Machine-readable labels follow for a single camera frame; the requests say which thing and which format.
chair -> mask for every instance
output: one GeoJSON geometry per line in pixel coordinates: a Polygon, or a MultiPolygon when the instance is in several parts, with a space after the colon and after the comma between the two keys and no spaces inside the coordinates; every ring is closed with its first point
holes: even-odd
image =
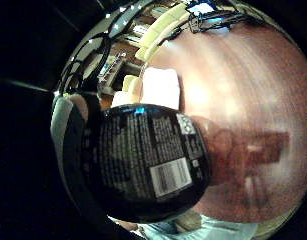
{"type": "Polygon", "coordinates": [[[126,75],[123,81],[123,88],[124,90],[127,89],[127,91],[122,89],[122,91],[116,92],[111,107],[140,102],[142,81],[139,77],[126,75]]]}
{"type": "Polygon", "coordinates": [[[143,37],[140,39],[139,44],[141,47],[149,47],[158,36],[159,32],[156,32],[154,29],[150,27],[147,30],[147,32],[143,35],[143,37]]]}
{"type": "Polygon", "coordinates": [[[174,21],[170,23],[164,30],[160,33],[159,37],[156,39],[155,44],[159,44],[163,38],[168,37],[169,34],[173,31],[174,28],[176,28],[179,25],[179,21],[174,21]]]}
{"type": "Polygon", "coordinates": [[[171,15],[164,13],[159,17],[150,28],[155,30],[155,32],[161,33],[166,27],[168,27],[172,22],[177,21],[178,19],[172,17],[171,15]]]}
{"type": "Polygon", "coordinates": [[[135,53],[135,57],[143,62],[145,62],[144,55],[146,53],[147,48],[146,47],[141,47],[137,52],[135,53]]]}
{"type": "Polygon", "coordinates": [[[144,62],[148,62],[151,60],[153,54],[159,47],[157,44],[152,44],[144,53],[144,62]]]}
{"type": "Polygon", "coordinates": [[[171,17],[179,20],[185,13],[188,13],[186,10],[186,5],[183,3],[180,3],[176,5],[175,7],[172,7],[170,10],[168,10],[165,14],[170,15],[171,17]]]}
{"type": "Polygon", "coordinates": [[[180,18],[179,18],[179,24],[185,22],[190,16],[189,12],[184,13],[180,18]]]}
{"type": "Polygon", "coordinates": [[[127,92],[130,86],[130,83],[137,78],[137,76],[134,75],[125,75],[124,77],[124,81],[123,81],[123,87],[122,87],[122,91],[123,92],[127,92]]]}

white object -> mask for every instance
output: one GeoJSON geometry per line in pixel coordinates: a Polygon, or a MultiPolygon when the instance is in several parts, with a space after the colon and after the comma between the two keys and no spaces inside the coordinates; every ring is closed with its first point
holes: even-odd
{"type": "Polygon", "coordinates": [[[126,10],[125,7],[120,7],[120,12],[124,12],[126,10]]]}
{"type": "Polygon", "coordinates": [[[55,91],[55,92],[53,92],[53,94],[54,94],[55,97],[57,97],[57,96],[60,95],[60,92],[59,91],[55,91]]]}
{"type": "Polygon", "coordinates": [[[174,69],[149,67],[143,74],[141,103],[179,109],[180,86],[174,69]]]}
{"type": "Polygon", "coordinates": [[[117,107],[129,103],[129,93],[119,91],[114,94],[111,107],[117,107]]]}
{"type": "Polygon", "coordinates": [[[195,16],[198,16],[199,13],[208,13],[208,12],[214,11],[214,9],[207,3],[201,3],[198,5],[195,5],[194,7],[191,7],[188,10],[190,12],[193,12],[195,16]]]}

table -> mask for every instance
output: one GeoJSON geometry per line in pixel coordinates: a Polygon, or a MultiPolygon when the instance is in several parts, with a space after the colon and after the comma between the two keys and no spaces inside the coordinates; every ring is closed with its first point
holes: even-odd
{"type": "Polygon", "coordinates": [[[211,156],[212,182],[195,211],[261,222],[299,203],[307,191],[307,61],[294,45],[269,26],[185,30],[151,66],[177,71],[181,111],[211,156]]]}

barcode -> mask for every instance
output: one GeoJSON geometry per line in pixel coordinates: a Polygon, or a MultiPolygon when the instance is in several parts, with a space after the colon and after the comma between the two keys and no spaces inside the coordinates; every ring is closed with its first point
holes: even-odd
{"type": "Polygon", "coordinates": [[[183,135],[195,134],[195,129],[189,117],[180,113],[177,113],[176,117],[183,135]]]}
{"type": "Polygon", "coordinates": [[[179,190],[192,183],[186,158],[150,168],[156,197],[179,190]]]}

